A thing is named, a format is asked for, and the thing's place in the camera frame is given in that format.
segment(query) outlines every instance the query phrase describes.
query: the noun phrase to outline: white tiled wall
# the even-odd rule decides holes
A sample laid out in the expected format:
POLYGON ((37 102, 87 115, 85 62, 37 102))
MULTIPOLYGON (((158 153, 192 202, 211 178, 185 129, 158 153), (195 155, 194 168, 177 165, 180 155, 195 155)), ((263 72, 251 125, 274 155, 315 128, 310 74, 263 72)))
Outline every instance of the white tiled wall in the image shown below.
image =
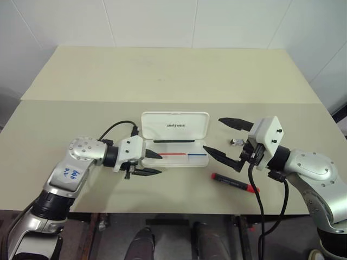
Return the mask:
POLYGON ((347 102, 346 16, 345 0, 0 0, 0 125, 58 44, 285 48, 334 112, 347 102))

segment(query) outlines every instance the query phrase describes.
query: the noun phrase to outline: black wire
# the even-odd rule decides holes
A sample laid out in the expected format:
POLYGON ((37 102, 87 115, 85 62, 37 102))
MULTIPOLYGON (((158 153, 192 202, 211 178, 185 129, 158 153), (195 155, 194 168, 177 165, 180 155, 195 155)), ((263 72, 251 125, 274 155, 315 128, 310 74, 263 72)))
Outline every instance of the black wire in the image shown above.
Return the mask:
POLYGON ((37 200, 38 197, 36 199, 34 199, 16 218, 15 220, 10 224, 10 226, 7 229, 7 232, 4 234, 2 241, 1 241, 1 260, 8 260, 9 256, 8 256, 8 239, 10 236, 10 232, 11 230, 14 228, 14 226, 17 224, 17 222, 24 216, 24 214, 26 212, 28 212, 30 210, 30 208, 32 207, 32 205, 34 204, 35 200, 37 200))
MULTIPOLYGON (((256 189, 256 186, 254 184, 253 180, 253 168, 254 164, 250 164, 248 168, 248 179, 249 182, 255 192, 256 199, 259 204, 260 208, 260 219, 261 219, 261 234, 263 235, 265 233, 265 216, 264 216, 264 207, 262 206, 260 195, 258 190, 256 189)), ((263 260, 264 257, 264 249, 265 249, 265 238, 259 239, 258 240, 258 259, 263 260)))
POLYGON ((129 121, 129 120, 124 120, 124 121, 119 121, 115 124, 113 124, 112 126, 110 126, 100 137, 99 140, 101 140, 102 138, 105 137, 105 135, 115 126, 120 125, 120 124, 124 124, 124 123, 128 123, 128 124, 132 124, 133 126, 137 127, 137 125, 133 122, 133 121, 129 121))
POLYGON ((281 213, 280 213, 277 221, 275 222, 275 224, 268 231, 266 231, 264 233, 264 236, 269 235, 270 233, 272 233, 278 227, 278 225, 281 223, 281 221, 283 219, 283 216, 284 216, 284 213, 286 211, 287 203, 288 203, 288 197, 289 197, 289 187, 288 187, 288 183, 287 183, 286 180, 284 180, 283 184, 284 184, 284 188, 285 188, 285 194, 284 194, 284 201, 283 201, 283 206, 282 206, 282 209, 281 209, 281 213))
POLYGON ((261 203, 261 199, 258 193, 258 190, 256 189, 256 186, 254 184, 254 180, 253 180, 253 168, 254 165, 251 164, 248 168, 248 178, 249 178, 249 182, 253 188, 253 190, 255 191, 255 196, 256 199, 258 201, 259 204, 259 208, 260 208, 260 215, 261 215, 261 235, 259 236, 258 239, 258 258, 259 260, 263 260, 264 259, 264 254, 265 254, 265 236, 269 235, 270 233, 272 233, 277 227, 278 225, 281 223, 284 213, 286 211, 287 208, 287 204, 288 204, 288 198, 289 198, 289 186, 288 186, 288 182, 286 180, 284 180, 283 184, 284 184, 284 188, 285 188, 285 195, 284 195, 284 201, 283 201, 283 206, 280 212, 280 215, 277 219, 277 221, 275 222, 275 224, 265 232, 265 216, 264 216, 264 208, 263 205, 261 203))

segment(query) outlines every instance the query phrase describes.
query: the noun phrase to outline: screw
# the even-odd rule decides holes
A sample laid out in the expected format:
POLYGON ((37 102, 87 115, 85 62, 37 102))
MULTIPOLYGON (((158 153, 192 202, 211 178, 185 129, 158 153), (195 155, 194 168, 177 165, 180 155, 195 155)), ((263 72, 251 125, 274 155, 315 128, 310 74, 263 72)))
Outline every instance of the screw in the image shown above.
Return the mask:
POLYGON ((230 144, 231 144, 232 146, 244 145, 244 144, 245 144, 245 141, 244 141, 243 139, 236 139, 236 138, 233 138, 233 139, 231 139, 230 144))

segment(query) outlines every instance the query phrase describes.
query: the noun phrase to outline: red marker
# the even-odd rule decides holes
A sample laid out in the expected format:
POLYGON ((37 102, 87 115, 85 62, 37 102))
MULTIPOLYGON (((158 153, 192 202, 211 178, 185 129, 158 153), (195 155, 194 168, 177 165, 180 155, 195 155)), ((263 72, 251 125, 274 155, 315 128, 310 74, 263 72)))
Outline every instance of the red marker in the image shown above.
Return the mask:
POLYGON ((242 183, 242 182, 240 182, 238 180, 234 180, 234 179, 225 177, 225 176, 220 175, 218 173, 212 173, 211 178, 214 179, 214 180, 220 181, 221 183, 226 183, 226 184, 228 184, 230 186, 237 187, 239 189, 255 193, 254 189, 249 184, 242 183))

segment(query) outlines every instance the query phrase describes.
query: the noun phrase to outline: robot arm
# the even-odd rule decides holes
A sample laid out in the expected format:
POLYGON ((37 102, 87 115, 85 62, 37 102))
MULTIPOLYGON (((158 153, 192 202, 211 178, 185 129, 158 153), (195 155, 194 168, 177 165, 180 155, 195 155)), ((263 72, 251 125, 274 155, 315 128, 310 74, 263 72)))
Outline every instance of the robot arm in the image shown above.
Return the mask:
POLYGON ((115 172, 149 176, 160 173, 154 169, 136 169, 139 159, 160 159, 147 150, 138 136, 123 139, 118 146, 90 137, 71 141, 64 159, 53 169, 39 197, 30 205, 2 241, 2 259, 35 259, 46 256, 58 259, 63 230, 70 207, 78 197, 94 165, 113 167, 115 172))
POLYGON ((290 151, 280 146, 283 130, 276 116, 263 118, 255 124, 232 118, 219 121, 231 128, 249 131, 240 160, 228 158, 210 147, 205 150, 238 172, 247 161, 258 170, 268 168, 271 178, 287 178, 301 193, 326 254, 335 259, 347 259, 347 185, 339 177, 334 162, 315 152, 290 151))

